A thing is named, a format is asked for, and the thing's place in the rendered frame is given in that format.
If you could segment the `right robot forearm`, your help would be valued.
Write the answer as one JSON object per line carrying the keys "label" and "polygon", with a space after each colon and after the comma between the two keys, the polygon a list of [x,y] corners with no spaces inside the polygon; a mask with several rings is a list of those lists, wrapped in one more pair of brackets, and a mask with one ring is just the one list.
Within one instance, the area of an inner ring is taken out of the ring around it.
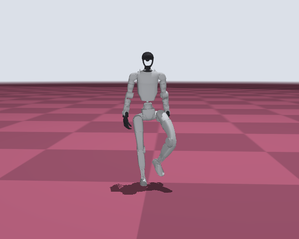
{"label": "right robot forearm", "polygon": [[124,116],[125,116],[125,112],[129,113],[129,110],[130,110],[131,100],[127,99],[127,95],[128,95],[128,92],[126,92],[124,108],[123,108],[123,111],[122,111],[122,115],[124,115]]}

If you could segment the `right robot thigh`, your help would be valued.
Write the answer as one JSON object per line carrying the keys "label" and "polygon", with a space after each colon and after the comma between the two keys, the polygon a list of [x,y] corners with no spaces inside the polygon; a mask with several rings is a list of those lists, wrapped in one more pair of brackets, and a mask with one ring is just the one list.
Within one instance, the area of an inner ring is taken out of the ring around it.
{"label": "right robot thigh", "polygon": [[143,114],[137,114],[133,117],[134,132],[137,142],[137,150],[142,150],[143,153],[146,152],[144,146],[144,125],[143,125]]}

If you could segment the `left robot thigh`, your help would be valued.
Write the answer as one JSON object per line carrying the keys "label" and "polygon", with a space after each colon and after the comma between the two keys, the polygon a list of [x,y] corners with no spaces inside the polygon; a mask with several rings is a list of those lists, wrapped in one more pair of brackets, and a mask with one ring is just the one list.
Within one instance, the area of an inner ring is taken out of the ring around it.
{"label": "left robot thigh", "polygon": [[174,146],[176,144],[175,131],[172,121],[169,119],[166,112],[163,110],[155,111],[155,118],[158,122],[160,122],[162,128],[168,136],[165,140],[166,145],[170,147]]}

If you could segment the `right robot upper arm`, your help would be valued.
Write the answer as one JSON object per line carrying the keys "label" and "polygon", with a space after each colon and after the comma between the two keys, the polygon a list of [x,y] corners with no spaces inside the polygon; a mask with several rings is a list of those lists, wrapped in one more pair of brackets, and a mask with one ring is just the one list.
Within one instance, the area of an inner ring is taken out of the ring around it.
{"label": "right robot upper arm", "polygon": [[128,95],[127,95],[127,98],[128,99],[132,99],[133,96],[134,96],[134,93],[133,93],[133,88],[134,88],[134,85],[135,85],[135,80],[137,79],[138,77],[138,72],[136,73],[131,73],[130,76],[129,76],[129,80],[128,80]]}

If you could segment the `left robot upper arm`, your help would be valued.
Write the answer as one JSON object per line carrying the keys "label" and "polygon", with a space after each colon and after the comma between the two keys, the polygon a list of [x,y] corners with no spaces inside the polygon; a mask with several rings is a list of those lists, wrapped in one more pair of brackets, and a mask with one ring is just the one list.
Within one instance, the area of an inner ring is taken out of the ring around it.
{"label": "left robot upper arm", "polygon": [[166,76],[164,73],[158,72],[158,79],[160,80],[160,97],[161,98],[167,98],[168,97],[168,92],[166,91]]}

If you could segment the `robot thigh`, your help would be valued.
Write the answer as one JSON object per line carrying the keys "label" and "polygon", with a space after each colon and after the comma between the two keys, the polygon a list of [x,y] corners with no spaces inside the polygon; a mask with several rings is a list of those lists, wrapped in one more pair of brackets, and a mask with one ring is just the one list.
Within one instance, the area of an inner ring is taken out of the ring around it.
{"label": "robot thigh", "polygon": [[137,150],[142,150],[143,153],[146,152],[144,146],[144,125],[143,125],[143,114],[137,114],[133,117],[134,132],[137,142]]}
{"label": "robot thigh", "polygon": [[155,118],[158,122],[160,122],[162,128],[168,136],[165,140],[166,145],[170,147],[174,146],[176,144],[175,131],[172,121],[169,119],[166,112],[163,110],[155,111]]}

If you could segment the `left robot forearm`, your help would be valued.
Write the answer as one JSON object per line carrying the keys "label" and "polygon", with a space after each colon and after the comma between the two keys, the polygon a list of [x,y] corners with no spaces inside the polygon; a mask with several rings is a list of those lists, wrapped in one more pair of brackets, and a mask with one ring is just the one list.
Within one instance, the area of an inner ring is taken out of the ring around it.
{"label": "left robot forearm", "polygon": [[163,98],[162,99],[162,102],[163,102],[163,109],[165,112],[169,111],[170,113],[170,110],[169,110],[169,103],[168,103],[168,97],[167,98]]}

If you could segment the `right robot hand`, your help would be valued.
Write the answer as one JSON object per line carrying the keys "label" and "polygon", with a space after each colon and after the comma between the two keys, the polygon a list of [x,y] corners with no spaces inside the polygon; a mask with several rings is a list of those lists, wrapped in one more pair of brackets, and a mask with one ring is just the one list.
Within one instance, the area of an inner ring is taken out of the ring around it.
{"label": "right robot hand", "polygon": [[[129,117],[129,114],[128,114],[128,112],[125,112],[125,116],[123,115],[123,122],[124,122],[124,126],[127,128],[127,129],[131,129],[131,128],[129,128],[129,126],[131,126],[130,125],[130,123],[128,122],[128,117]],[[131,126],[132,127],[132,126]]]}

